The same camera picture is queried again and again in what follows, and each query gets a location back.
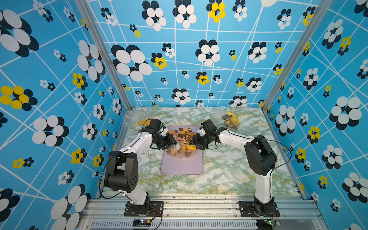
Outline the lilac plastic tray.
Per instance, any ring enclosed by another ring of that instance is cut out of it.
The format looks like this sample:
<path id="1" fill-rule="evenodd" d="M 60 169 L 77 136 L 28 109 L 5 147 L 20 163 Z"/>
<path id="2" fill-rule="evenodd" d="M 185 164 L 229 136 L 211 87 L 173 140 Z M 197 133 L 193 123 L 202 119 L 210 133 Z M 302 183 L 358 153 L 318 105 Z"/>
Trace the lilac plastic tray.
<path id="1" fill-rule="evenodd" d="M 199 126 L 169 126 L 176 145 L 164 150 L 161 172 L 165 175 L 201 175 L 204 171 L 203 151 L 189 145 Z"/>

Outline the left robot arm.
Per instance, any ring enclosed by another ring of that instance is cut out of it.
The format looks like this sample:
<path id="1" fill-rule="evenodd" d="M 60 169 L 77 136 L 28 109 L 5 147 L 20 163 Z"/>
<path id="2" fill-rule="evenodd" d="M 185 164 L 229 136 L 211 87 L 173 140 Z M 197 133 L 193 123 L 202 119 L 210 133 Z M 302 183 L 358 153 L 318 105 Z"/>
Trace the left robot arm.
<path id="1" fill-rule="evenodd" d="M 143 125 L 135 139 L 127 146 L 110 152 L 104 168 L 103 185 L 123 194 L 129 200 L 130 209 L 141 216 L 155 209 L 150 207 L 148 193 L 138 185 L 138 158 L 146 148 L 153 145 L 159 150 L 166 150 L 177 144 L 160 120 L 152 118 L 149 122 L 148 125 Z"/>

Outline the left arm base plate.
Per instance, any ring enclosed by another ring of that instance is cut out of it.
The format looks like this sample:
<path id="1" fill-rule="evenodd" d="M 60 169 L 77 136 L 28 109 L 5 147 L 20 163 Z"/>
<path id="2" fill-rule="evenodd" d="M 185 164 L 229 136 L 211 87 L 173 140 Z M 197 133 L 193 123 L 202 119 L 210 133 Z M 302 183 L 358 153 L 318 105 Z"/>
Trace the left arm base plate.
<path id="1" fill-rule="evenodd" d="M 126 202 L 125 217 L 159 217 L 163 214 L 164 202 L 146 201 L 143 205 L 133 205 Z"/>

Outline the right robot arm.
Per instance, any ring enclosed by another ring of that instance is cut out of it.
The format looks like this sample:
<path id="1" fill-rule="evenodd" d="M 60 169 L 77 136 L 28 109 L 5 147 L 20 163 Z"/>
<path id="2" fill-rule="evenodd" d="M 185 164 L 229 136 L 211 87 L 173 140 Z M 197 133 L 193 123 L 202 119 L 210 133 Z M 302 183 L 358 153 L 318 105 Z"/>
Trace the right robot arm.
<path id="1" fill-rule="evenodd" d="M 245 151 L 248 164 L 255 173 L 255 214 L 262 217 L 271 213 L 279 217 L 272 194 L 272 172 L 276 168 L 278 158 L 268 140 L 262 135 L 250 138 L 230 132 L 224 127 L 216 127 L 209 119 L 201 124 L 189 145 L 199 150 L 207 150 L 209 144 L 213 142 L 231 145 Z"/>

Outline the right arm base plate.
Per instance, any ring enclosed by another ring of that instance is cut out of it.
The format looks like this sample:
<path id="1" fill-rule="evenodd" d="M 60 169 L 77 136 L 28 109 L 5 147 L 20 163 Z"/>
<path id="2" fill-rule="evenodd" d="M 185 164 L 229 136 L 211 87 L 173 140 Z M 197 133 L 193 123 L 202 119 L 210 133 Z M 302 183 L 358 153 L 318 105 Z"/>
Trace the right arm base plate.
<path id="1" fill-rule="evenodd" d="M 240 211 L 242 217 L 280 217 L 279 208 L 274 201 L 270 201 L 267 204 L 239 201 L 236 204 L 236 209 Z"/>

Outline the ziploc bag of cookies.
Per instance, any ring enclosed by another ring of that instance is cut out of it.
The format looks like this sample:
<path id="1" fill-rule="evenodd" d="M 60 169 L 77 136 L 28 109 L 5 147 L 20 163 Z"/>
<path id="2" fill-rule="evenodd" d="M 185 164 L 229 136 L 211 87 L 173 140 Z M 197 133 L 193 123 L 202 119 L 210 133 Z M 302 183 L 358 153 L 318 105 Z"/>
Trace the ziploc bag of cookies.
<path id="1" fill-rule="evenodd" d="M 214 123 L 224 126 L 228 129 L 237 130 L 239 125 L 239 117 L 237 113 L 218 108 L 214 112 Z"/>
<path id="2" fill-rule="evenodd" d="M 168 150 L 168 154 L 174 158 L 185 159 L 194 156 L 196 151 L 196 146 L 176 144 Z"/>
<path id="3" fill-rule="evenodd" d="M 151 119 L 152 116 L 147 112 L 130 110 L 125 112 L 122 126 L 128 128 L 136 128 L 142 126 L 146 120 Z"/>

